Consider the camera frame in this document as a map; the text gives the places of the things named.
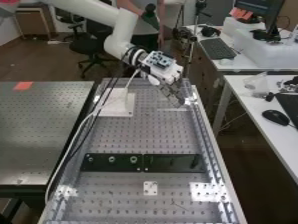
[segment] gray table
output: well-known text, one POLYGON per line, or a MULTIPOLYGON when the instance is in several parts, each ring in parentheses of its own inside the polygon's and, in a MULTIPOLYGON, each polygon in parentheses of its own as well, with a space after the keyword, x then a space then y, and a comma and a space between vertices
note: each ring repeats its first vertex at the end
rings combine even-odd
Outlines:
POLYGON ((0 197, 21 198, 34 207, 93 82, 34 82, 25 90, 16 90, 17 84, 0 83, 0 197))

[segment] metal table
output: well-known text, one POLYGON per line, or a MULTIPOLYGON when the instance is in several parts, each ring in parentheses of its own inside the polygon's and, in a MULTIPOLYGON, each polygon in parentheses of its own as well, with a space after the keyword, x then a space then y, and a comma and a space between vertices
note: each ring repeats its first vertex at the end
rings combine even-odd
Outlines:
POLYGON ((186 105, 177 109, 146 81, 134 79, 134 116, 97 119, 40 223, 246 223, 195 87, 187 80, 182 85, 186 105), (90 153, 201 154, 206 172, 82 172, 90 153), (146 181, 158 184, 154 196, 145 194, 146 181))
POLYGON ((21 198, 42 209, 91 88, 93 82, 0 83, 0 197, 21 198))

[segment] computer monitor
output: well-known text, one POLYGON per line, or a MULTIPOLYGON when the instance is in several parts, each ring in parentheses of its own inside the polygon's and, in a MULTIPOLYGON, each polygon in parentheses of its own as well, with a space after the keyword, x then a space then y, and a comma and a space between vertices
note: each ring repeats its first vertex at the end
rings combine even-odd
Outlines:
POLYGON ((235 0, 235 7, 250 11, 255 16, 264 16, 270 0, 235 0))
POLYGON ((284 4, 284 0, 271 0, 270 7, 264 16, 266 31, 272 34, 276 30, 276 18, 284 4))
POLYGON ((284 0, 235 0, 235 7, 254 13, 254 16, 262 16, 264 19, 266 32, 254 33, 258 40, 280 40, 276 29, 276 18, 283 6, 284 0))

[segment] mouse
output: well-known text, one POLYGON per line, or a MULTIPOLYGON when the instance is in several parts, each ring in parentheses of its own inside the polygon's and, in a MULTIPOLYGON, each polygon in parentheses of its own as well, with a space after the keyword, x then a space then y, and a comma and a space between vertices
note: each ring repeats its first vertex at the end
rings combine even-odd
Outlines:
POLYGON ((267 120, 282 126, 287 126, 290 124, 287 116, 276 110, 266 110, 262 115, 267 120))

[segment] chair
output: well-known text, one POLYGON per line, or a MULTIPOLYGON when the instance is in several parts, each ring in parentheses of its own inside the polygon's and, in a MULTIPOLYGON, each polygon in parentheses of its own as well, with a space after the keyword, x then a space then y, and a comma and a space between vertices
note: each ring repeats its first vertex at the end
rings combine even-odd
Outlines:
POLYGON ((78 33, 78 28, 82 29, 82 22, 85 19, 58 8, 54 8, 54 15, 61 23, 71 24, 67 28, 73 30, 73 34, 63 37, 63 42, 66 42, 67 39, 78 39, 83 35, 82 33, 78 33))
POLYGON ((98 54, 103 54, 103 42, 106 37, 111 34, 113 29, 106 25, 102 25, 91 20, 86 20, 86 33, 89 37, 74 40, 69 48, 75 53, 87 55, 89 59, 79 61, 78 68, 82 69, 82 64, 89 63, 81 73, 81 78, 85 79, 85 73, 93 67, 93 65, 98 64, 102 68, 107 69, 103 62, 107 61, 118 61, 113 59, 101 58, 98 54))

